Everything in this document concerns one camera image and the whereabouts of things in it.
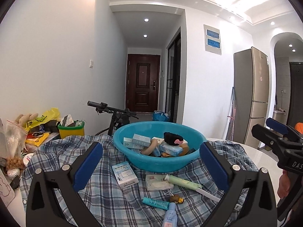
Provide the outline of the person's right hand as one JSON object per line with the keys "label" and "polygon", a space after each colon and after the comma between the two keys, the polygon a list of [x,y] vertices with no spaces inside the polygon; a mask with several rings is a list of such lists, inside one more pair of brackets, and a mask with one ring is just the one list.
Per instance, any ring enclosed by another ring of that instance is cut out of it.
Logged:
{"label": "person's right hand", "polygon": [[279,186],[277,190],[277,194],[280,197],[280,199],[285,198],[288,196],[290,192],[290,178],[288,177],[288,172],[283,170],[283,174],[279,178]]}

